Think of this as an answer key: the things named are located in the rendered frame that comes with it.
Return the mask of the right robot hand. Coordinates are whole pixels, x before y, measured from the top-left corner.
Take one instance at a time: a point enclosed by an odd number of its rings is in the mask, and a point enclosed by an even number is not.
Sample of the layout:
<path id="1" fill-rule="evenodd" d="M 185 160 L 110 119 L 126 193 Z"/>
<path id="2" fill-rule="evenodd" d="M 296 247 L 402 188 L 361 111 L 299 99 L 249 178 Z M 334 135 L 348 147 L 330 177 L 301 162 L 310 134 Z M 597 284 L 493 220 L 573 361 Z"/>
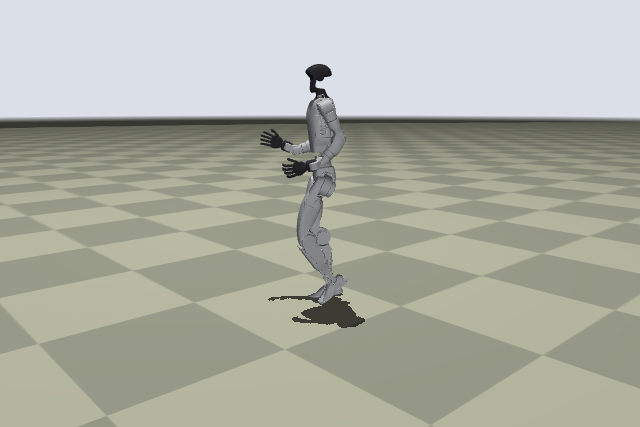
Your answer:
<path id="1" fill-rule="evenodd" d="M 281 150 L 283 150 L 283 151 L 286 151 L 286 150 L 284 150 L 284 149 L 283 149 L 283 148 L 284 148 L 285 143 L 289 143 L 289 144 L 293 145 L 293 143 L 291 143 L 291 142 L 289 142 L 289 141 L 286 141 L 286 140 L 284 140 L 284 141 L 283 141 L 283 140 L 282 140 L 282 138 L 277 134 L 277 132 L 276 132 L 275 130 L 271 129 L 271 131 L 272 131 L 276 136 L 275 136 L 275 135 L 273 136 L 272 134 L 270 134 L 270 133 L 268 133 L 268 132 L 263 131 L 263 133 L 265 133 L 265 134 L 267 134 L 267 135 L 271 136 L 272 138 L 271 138 L 271 137 L 268 137 L 268 136 L 265 136 L 265 135 L 261 135 L 261 137 L 264 137 L 264 138 L 270 139 L 270 141 L 269 141 L 269 140 L 266 140 L 266 139 L 260 139 L 261 141 L 265 141 L 265 142 L 270 143 L 270 144 L 267 144 L 267 143 L 260 143 L 261 145 L 270 146 L 270 147 L 272 147 L 272 148 L 281 148 Z M 288 152 L 288 151 L 286 151 L 286 152 Z"/>

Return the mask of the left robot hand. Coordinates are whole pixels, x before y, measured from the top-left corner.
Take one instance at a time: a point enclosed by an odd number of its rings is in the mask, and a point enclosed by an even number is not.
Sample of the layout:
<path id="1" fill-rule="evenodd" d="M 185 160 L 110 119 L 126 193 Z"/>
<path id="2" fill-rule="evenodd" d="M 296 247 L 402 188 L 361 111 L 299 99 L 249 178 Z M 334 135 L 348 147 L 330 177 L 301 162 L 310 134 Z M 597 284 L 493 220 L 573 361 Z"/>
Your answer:
<path id="1" fill-rule="evenodd" d="M 293 164 L 288 164 L 288 165 L 282 163 L 282 166 L 284 166 L 284 167 L 292 167 L 292 168 L 282 168 L 282 170 L 284 171 L 284 174 L 287 175 L 287 178 L 293 178 L 293 177 L 296 177 L 296 176 L 300 176 L 300 175 L 304 174 L 306 171 L 312 172 L 310 170 L 310 168 L 309 168 L 309 163 L 313 163 L 313 162 L 317 161 L 316 159 L 312 159 L 312 160 L 308 160 L 308 161 L 306 161 L 306 163 L 304 163 L 302 161 L 298 162 L 298 161 L 290 159 L 290 158 L 287 158 L 287 160 L 291 161 L 291 162 L 294 162 Z M 285 171 L 291 171 L 291 172 L 285 172 Z M 290 175 L 290 174 L 293 174 L 293 175 Z"/>

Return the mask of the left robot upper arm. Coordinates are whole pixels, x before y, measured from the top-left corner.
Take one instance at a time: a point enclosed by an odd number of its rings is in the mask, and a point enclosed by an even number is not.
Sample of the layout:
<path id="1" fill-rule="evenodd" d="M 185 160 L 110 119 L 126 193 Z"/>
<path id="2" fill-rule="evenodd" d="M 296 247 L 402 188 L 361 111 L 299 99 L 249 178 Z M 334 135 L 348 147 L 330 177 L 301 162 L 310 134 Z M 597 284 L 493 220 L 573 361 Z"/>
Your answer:
<path id="1" fill-rule="evenodd" d="M 316 105 L 320 115 L 324 117 L 328 128 L 334 133 L 330 140 L 331 144 L 336 136 L 342 136 L 346 141 L 343 129 L 336 115 L 334 103 L 330 99 L 324 99 Z"/>

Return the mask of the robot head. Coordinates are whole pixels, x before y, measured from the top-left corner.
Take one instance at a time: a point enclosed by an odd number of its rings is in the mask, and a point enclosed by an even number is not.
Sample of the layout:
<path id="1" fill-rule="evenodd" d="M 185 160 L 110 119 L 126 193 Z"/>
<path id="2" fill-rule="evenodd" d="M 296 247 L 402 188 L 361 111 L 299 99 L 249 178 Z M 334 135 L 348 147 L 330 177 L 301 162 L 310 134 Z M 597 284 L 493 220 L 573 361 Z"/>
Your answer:
<path id="1" fill-rule="evenodd" d="M 316 92 L 317 95 L 324 94 L 325 97 L 329 98 L 325 92 L 325 89 L 316 88 L 316 80 L 323 81 L 324 77 L 329 77 L 332 75 L 331 70 L 328 66 L 323 64 L 315 64 L 306 69 L 306 74 L 310 77 L 310 92 Z M 322 95 L 322 97 L 324 97 Z"/>

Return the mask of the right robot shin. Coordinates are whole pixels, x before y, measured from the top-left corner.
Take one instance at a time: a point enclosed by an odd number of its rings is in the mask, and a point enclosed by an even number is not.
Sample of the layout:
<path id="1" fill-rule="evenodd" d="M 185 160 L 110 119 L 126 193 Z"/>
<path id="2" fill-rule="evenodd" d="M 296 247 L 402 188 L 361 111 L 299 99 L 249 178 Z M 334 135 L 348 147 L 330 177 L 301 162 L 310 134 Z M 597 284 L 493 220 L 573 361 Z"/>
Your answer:
<path id="1" fill-rule="evenodd" d="M 319 245 L 322 249 L 322 251 L 324 252 L 326 258 L 328 259 L 327 264 L 329 266 L 329 269 L 331 270 L 331 265 L 333 263 L 333 259 L 332 259 L 332 252 L 331 252 L 331 246 L 329 245 L 329 242 L 325 245 Z M 332 272 L 332 271 L 331 271 Z M 323 277 L 324 278 L 324 277 Z M 329 281 L 330 279 L 328 277 L 326 277 Z M 325 287 L 327 285 L 327 281 L 326 278 L 324 278 L 325 280 Z"/>

